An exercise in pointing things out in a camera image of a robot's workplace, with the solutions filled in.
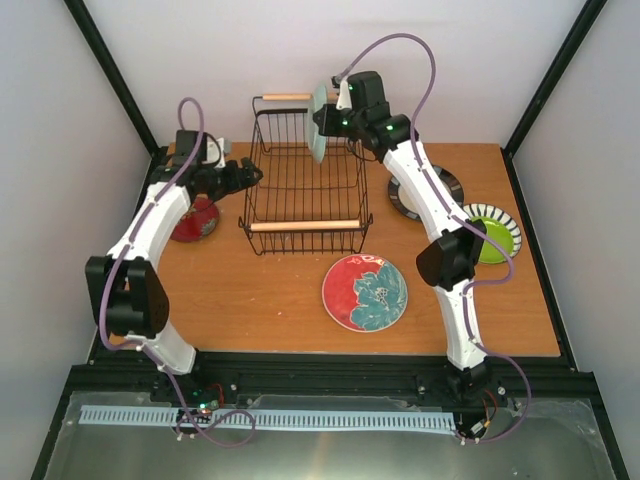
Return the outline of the dark red flower plate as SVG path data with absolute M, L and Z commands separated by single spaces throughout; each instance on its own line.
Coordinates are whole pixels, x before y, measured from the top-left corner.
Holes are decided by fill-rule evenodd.
M 170 239 L 181 243 L 199 241 L 213 232 L 219 219 L 220 212 L 217 205 L 210 199 L 199 196 L 189 211 L 182 216 Z

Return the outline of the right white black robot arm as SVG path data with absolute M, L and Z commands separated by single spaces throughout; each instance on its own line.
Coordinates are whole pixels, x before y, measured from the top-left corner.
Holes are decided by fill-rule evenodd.
M 385 166 L 411 199 L 429 240 L 416 257 L 416 267 L 435 291 L 447 338 L 447 365 L 439 385 L 452 400 L 468 400 L 490 380 L 472 291 L 486 238 L 484 224 L 471 220 L 448 193 L 411 119 L 391 113 L 378 73 L 365 71 L 334 85 L 335 99 L 320 85 L 309 100 L 307 133 L 312 156 L 323 158 L 330 137 L 356 141 Z

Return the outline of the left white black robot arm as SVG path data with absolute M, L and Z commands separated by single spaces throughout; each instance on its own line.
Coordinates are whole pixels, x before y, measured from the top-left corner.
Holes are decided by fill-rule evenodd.
M 224 140 L 180 129 L 175 149 L 151 171 L 142 205 L 120 240 L 104 256 L 92 256 L 85 277 L 103 345 L 146 353 L 161 372 L 175 375 L 172 388 L 186 402 L 201 400 L 208 378 L 193 368 L 196 349 L 169 319 L 170 301 L 157 267 L 175 227 L 195 200 L 212 202 L 257 185 L 262 171 L 248 158 L 227 159 Z

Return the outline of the mint green flower plate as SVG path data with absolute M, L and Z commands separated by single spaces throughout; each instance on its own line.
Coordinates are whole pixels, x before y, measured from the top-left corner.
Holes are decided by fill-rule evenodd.
M 312 92 L 310 100 L 308 102 L 307 115 L 306 115 L 306 141 L 307 147 L 311 153 L 312 159 L 321 164 L 325 157 L 326 151 L 326 137 L 319 137 L 313 134 L 314 126 L 313 114 L 320 110 L 320 108 L 328 101 L 328 92 L 325 85 L 321 84 L 315 88 Z

